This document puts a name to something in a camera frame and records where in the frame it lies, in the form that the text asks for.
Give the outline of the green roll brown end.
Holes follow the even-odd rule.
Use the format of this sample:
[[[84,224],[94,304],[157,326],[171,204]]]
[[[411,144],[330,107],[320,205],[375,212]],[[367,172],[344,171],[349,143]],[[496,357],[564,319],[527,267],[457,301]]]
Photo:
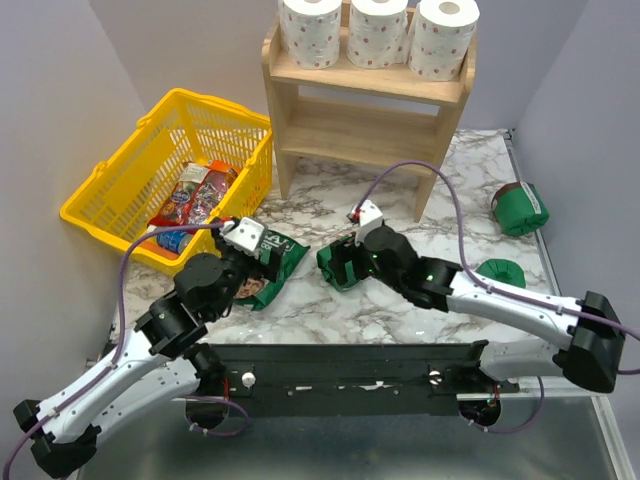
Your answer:
[[[354,237],[355,238],[355,234],[352,233],[348,236],[345,237]],[[331,254],[330,254],[330,248],[329,245],[320,249],[317,253],[316,253],[316,263],[317,263],[317,267],[320,270],[320,272],[322,273],[322,276],[324,278],[324,280],[331,285],[335,290],[337,290],[338,292],[344,292],[346,290],[349,290],[351,288],[336,288],[333,284],[333,278],[332,278],[332,274],[331,271],[329,269],[329,259],[331,258]]]

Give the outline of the floral paper towel roll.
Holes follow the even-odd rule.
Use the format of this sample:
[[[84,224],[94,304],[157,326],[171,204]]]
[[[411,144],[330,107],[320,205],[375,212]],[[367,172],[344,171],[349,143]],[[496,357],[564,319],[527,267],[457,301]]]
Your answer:
[[[410,28],[410,70],[429,82],[445,82],[460,72],[480,17],[473,0],[421,1]]]
[[[301,69],[331,67],[339,58],[340,0],[278,2],[281,37],[292,63]]]
[[[384,69],[407,61],[408,1],[353,0],[347,57],[356,67]]]

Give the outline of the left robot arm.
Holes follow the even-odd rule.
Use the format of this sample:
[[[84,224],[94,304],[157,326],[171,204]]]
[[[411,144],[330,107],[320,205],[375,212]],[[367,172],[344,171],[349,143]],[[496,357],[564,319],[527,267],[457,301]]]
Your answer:
[[[266,250],[264,234],[245,227],[213,235],[217,253],[192,256],[174,288],[91,369],[58,393],[24,400],[14,416],[38,466],[65,479],[96,453],[100,439],[134,410],[163,398],[214,393],[223,367],[201,343],[207,323],[229,314],[250,278],[277,280],[284,250]]]

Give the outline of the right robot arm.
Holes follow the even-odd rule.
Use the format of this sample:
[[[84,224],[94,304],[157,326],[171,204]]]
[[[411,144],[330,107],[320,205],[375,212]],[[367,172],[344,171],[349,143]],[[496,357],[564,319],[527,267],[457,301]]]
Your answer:
[[[489,319],[530,334],[530,339],[487,343],[464,362],[460,379],[480,392],[494,381],[562,376],[596,393],[614,390],[626,340],[609,300],[545,296],[466,273],[461,265],[419,255],[409,240],[382,225],[329,246],[327,269],[339,289],[374,278],[418,308]]]

